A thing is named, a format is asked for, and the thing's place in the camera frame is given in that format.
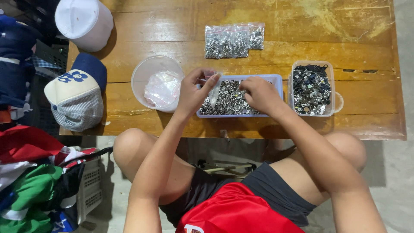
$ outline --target green fabric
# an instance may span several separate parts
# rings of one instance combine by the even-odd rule
[[[29,168],[13,182],[12,191],[17,198],[11,210],[28,209],[20,221],[0,217],[0,233],[49,233],[52,231],[50,218],[38,205],[53,197],[53,187],[62,175],[63,169],[50,164]]]
[[[30,208],[23,220],[0,218],[0,233],[50,233],[50,218],[39,208]]]
[[[12,210],[30,208],[32,204],[52,199],[53,187],[62,175],[63,169],[50,164],[42,164],[24,173],[13,182],[13,192],[17,194]]]

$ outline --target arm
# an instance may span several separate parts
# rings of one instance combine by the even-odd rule
[[[250,106],[278,121],[295,142],[312,176],[332,198],[337,232],[386,232],[363,177],[332,144],[283,102],[273,85],[250,77],[240,88],[247,90],[245,98]]]
[[[177,110],[135,175],[128,197],[125,233],[161,232],[158,199],[167,184],[181,134],[219,79],[213,76],[207,82],[201,80],[205,70],[195,69],[183,79]],[[201,90],[195,86],[198,83],[204,85]]]

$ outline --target round plastic bowl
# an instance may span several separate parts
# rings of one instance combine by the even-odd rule
[[[177,108],[179,97],[170,105],[161,108],[150,106],[147,99],[144,97],[145,85],[148,84],[150,76],[163,70],[169,70],[181,75],[179,77],[180,81],[184,78],[184,72],[175,60],[166,56],[148,57],[141,61],[132,73],[132,92],[134,93],[135,98],[137,98],[137,100],[145,107],[166,113],[173,113]]]

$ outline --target blue plastic tray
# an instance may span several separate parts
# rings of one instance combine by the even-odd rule
[[[283,100],[283,87],[282,87],[282,76],[280,75],[223,75],[219,79],[219,82],[224,80],[236,80],[241,81],[242,79],[245,80],[248,77],[251,76],[258,76],[263,78],[264,80],[267,80],[269,82],[272,82],[274,84],[274,87],[279,92],[280,97]],[[237,115],[201,115],[200,110],[197,111],[197,116],[199,118],[224,118],[224,117],[269,117],[265,114],[257,114],[257,115],[246,115],[246,114],[237,114]]]

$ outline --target knee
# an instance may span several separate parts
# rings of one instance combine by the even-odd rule
[[[123,160],[129,160],[134,156],[141,144],[145,133],[137,128],[130,128],[115,138],[113,143],[113,158],[117,164]]]
[[[366,151],[364,143],[359,138],[341,131],[330,133],[325,137],[359,172],[363,170]]]

